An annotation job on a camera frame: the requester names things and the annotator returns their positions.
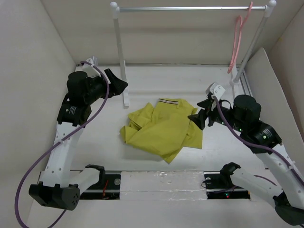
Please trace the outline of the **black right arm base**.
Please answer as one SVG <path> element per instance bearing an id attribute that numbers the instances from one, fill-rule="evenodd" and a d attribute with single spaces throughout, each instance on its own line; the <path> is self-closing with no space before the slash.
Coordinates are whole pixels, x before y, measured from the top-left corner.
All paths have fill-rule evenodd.
<path id="1" fill-rule="evenodd" d="M 232 183 L 231 175 L 241 167 L 233 162 L 225 164 L 220 171 L 204 171 L 204 180 L 201 187 L 206 189 L 208 200 L 250 200 L 250 193 Z"/>

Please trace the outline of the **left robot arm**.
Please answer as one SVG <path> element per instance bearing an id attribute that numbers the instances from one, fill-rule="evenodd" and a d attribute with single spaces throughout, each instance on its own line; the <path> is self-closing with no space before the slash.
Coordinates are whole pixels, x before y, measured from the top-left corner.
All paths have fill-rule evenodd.
<path id="1" fill-rule="evenodd" d="M 92 112 L 91 104 L 120 95 L 128 84 L 106 69 L 95 77 L 75 71 L 69 74 L 66 85 L 67 94 L 57 116 L 55 148 L 29 194 L 41 206 L 74 210 L 83 192 L 91 186 L 101 188 L 106 182 L 105 169 L 99 165 L 89 164 L 77 176 L 70 176 L 76 145 Z"/>

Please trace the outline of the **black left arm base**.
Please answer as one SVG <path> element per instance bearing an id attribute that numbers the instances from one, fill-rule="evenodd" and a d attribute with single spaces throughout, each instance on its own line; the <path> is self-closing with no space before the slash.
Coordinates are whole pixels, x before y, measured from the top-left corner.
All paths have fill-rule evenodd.
<path id="1" fill-rule="evenodd" d="M 81 200 L 119 200 L 120 199 L 120 171 L 106 171 L 103 166 L 89 164 L 86 168 L 99 171 L 99 180 L 81 194 Z"/>

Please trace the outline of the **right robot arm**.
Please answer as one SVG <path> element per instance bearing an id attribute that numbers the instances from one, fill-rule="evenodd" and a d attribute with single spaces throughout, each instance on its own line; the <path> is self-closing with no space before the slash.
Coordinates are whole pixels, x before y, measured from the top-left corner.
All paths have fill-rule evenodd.
<path id="1" fill-rule="evenodd" d="M 245 171 L 230 162 L 220 170 L 220 183 L 225 187 L 241 187 L 267 202 L 277 215 L 291 226 L 304 225 L 304 177 L 288 157 L 275 150 L 282 139 L 275 129 L 260 120 L 261 105 L 249 95 L 238 95 L 233 106 L 225 108 L 222 100 L 208 94 L 198 103 L 198 114 L 188 118 L 201 130 L 214 123 L 226 126 L 230 132 L 263 162 L 277 180 L 275 185 Z"/>

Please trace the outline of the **yellow trousers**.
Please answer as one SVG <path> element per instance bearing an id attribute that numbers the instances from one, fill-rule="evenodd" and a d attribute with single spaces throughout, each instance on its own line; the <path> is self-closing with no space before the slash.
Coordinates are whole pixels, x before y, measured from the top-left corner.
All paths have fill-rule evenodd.
<path id="1" fill-rule="evenodd" d="M 127 145 L 171 163 L 184 147 L 202 149 L 203 133 L 188 118 L 196 112 L 185 99 L 159 98 L 156 105 L 147 103 L 129 113 L 129 123 L 120 129 L 120 136 Z"/>

